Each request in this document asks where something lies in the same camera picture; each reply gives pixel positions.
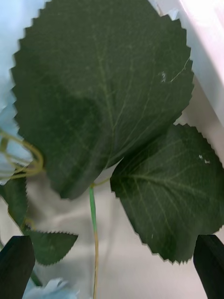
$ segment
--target green stem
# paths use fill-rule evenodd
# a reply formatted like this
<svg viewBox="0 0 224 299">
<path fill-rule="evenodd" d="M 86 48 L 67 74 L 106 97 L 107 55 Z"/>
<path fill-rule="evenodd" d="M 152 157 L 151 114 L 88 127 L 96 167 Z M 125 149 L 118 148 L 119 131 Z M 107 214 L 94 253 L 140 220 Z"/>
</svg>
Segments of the green stem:
<svg viewBox="0 0 224 299">
<path fill-rule="evenodd" d="M 35 286 L 43 286 L 42 282 L 39 280 L 34 271 L 32 271 L 30 278 L 32 279 Z"/>
<path fill-rule="evenodd" d="M 0 250 L 4 248 L 4 245 L 2 244 L 1 238 L 0 238 Z"/>
<path fill-rule="evenodd" d="M 90 186 L 90 208 L 91 208 L 93 231 L 96 233 L 97 232 L 97 215 L 96 215 L 96 205 L 95 205 L 93 187 L 94 187 L 94 185 Z"/>
</svg>

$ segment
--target wire stem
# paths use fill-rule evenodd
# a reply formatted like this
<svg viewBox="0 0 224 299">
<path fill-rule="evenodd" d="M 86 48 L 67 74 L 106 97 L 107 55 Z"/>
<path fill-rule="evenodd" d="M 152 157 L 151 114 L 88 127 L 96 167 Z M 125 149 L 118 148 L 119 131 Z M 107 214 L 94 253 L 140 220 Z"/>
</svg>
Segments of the wire stem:
<svg viewBox="0 0 224 299">
<path fill-rule="evenodd" d="M 94 184 L 90 186 L 90 207 L 91 207 L 91 217 L 92 225 L 95 239 L 95 275 L 94 275 L 94 290 L 93 290 L 93 299 L 97 297 L 97 280 L 98 280 L 98 264 L 99 264 L 99 242 L 98 242 L 98 233 L 97 233 L 97 215 L 96 215 L 96 204 L 94 198 Z"/>
</svg>

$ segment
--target serrated leaf edge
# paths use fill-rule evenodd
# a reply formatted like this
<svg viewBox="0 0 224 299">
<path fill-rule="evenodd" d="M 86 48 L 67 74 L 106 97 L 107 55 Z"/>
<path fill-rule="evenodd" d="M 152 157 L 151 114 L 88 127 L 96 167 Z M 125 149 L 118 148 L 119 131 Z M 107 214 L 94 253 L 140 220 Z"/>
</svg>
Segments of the serrated leaf edge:
<svg viewBox="0 0 224 299">
<path fill-rule="evenodd" d="M 78 236 L 79 236 L 79 235 L 76 235 L 76 234 L 73 234 L 73 233 L 63 232 L 63 231 L 59 231 L 59 232 L 56 232 L 56 231 L 40 231 L 40 230 L 31 230 L 31 231 L 33 231 L 33 232 L 37 232 L 37 233 L 41 233 L 41 234 L 66 234 L 66 235 L 77 236 L 75 242 L 77 241 Z M 52 266 L 52 265 L 55 265 L 55 264 L 59 263 L 60 261 L 62 261 L 62 260 L 69 254 L 69 252 L 71 251 L 72 247 L 69 249 L 69 251 L 68 251 L 68 252 L 67 252 L 67 253 L 66 253 L 60 260 L 58 260 L 58 261 L 55 262 L 55 263 L 49 263 L 49 264 L 47 264 L 47 265 L 42 264 L 42 263 L 39 263 L 38 261 L 37 261 L 37 263 L 38 263 L 39 265 L 45 267 L 45 268 L 47 268 L 47 267 L 49 267 L 49 266 Z"/>
</svg>

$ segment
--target plant stem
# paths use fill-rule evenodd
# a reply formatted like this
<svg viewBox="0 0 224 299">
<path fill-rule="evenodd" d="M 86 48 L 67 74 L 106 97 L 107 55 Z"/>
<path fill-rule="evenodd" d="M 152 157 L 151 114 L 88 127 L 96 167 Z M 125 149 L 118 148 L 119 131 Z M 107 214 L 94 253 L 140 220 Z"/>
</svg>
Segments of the plant stem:
<svg viewBox="0 0 224 299">
<path fill-rule="evenodd" d="M 91 217 L 92 225 L 95 239 L 95 276 L 94 276 L 94 291 L 93 299 L 97 297 L 97 279 L 98 279 L 98 260 L 99 260 L 99 242 L 98 242 L 98 233 L 97 233 L 97 215 L 96 215 L 96 204 L 94 198 L 94 184 L 90 186 L 90 207 L 91 207 Z"/>
<path fill-rule="evenodd" d="M 1 238 L 0 238 L 0 251 L 1 251 L 3 248 L 4 248 L 4 245 L 3 245 L 2 241 L 1 241 Z"/>
<path fill-rule="evenodd" d="M 32 271 L 30 278 L 32 279 L 35 286 L 43 286 L 42 282 L 39 280 L 34 271 Z"/>
</svg>

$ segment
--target black object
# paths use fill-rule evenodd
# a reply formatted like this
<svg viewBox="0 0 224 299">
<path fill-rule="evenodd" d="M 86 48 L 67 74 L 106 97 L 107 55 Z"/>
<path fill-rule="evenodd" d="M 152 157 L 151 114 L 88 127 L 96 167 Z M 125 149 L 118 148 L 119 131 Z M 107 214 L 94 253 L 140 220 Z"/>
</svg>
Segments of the black object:
<svg viewBox="0 0 224 299">
<path fill-rule="evenodd" d="M 194 265 L 208 299 L 224 298 L 224 245 L 216 235 L 199 235 Z"/>
<path fill-rule="evenodd" d="M 34 265 L 30 237 L 12 237 L 0 252 L 0 299 L 22 299 Z"/>
</svg>

